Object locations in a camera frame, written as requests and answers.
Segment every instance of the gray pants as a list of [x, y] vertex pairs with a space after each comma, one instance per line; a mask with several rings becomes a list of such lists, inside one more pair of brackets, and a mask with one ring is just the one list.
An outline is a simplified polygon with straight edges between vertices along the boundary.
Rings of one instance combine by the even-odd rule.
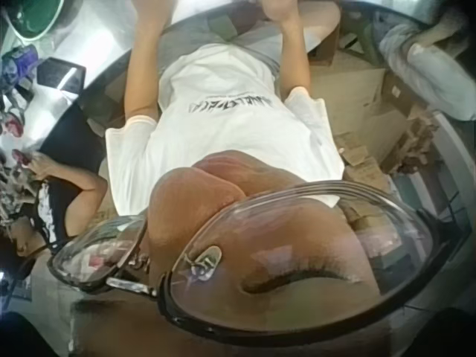
[[[304, 39], [308, 52], [321, 43], [321, 39], [306, 30], [304, 30]], [[258, 22], [249, 32], [226, 42], [210, 30], [204, 16], [186, 20], [162, 36], [158, 49], [159, 74], [163, 74], [181, 56], [191, 54], [211, 43], [230, 43], [241, 47], [256, 59], [264, 62], [271, 69], [274, 77], [279, 75], [283, 36], [274, 23]]]

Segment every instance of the smartphone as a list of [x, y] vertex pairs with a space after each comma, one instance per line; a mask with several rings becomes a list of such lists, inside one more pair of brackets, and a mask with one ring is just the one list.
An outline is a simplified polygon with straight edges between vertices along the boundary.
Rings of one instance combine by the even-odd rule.
[[52, 57], [36, 69], [36, 81], [39, 85], [72, 94], [81, 94], [85, 78], [86, 67]]

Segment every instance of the forearm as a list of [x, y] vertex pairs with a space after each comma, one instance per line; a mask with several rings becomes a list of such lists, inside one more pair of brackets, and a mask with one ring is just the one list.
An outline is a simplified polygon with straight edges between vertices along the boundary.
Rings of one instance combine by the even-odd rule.
[[296, 87], [311, 89], [311, 72], [307, 58], [304, 29], [299, 13], [279, 24], [283, 33], [280, 70], [281, 97], [285, 100]]
[[158, 120], [158, 41], [159, 29], [145, 24], [137, 26], [127, 74], [125, 113], [126, 119], [135, 115], [147, 115]]
[[76, 167], [57, 164], [50, 169], [49, 175], [71, 182], [83, 191], [107, 189], [107, 181], [104, 178]]

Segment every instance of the hand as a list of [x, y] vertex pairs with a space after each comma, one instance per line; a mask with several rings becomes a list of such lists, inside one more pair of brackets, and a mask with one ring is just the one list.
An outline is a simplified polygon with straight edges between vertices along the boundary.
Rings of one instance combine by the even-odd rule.
[[292, 19], [299, 19], [298, 0], [261, 0], [261, 5], [266, 16], [283, 24]]
[[132, 0], [140, 25], [162, 30], [172, 16], [176, 0]]
[[28, 168], [35, 173], [35, 179], [38, 181], [43, 181], [48, 176], [52, 176], [57, 167], [57, 162], [40, 152], [33, 154], [28, 165]]

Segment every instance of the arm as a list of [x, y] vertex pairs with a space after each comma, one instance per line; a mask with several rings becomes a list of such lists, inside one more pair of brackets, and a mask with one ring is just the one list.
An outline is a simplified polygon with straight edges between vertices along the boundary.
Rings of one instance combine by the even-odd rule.
[[280, 92], [285, 100], [296, 87], [310, 92], [311, 73], [304, 42], [304, 28], [298, 0], [263, 0], [267, 17], [276, 22], [283, 34]]
[[158, 121], [158, 41], [173, 0], [134, 0], [138, 11], [135, 44], [127, 74], [126, 119], [146, 115]]
[[78, 186], [82, 192], [66, 209], [65, 228], [70, 236], [81, 234], [99, 209], [107, 191], [107, 181], [89, 171], [59, 164], [36, 152], [28, 166], [38, 179], [57, 177]]

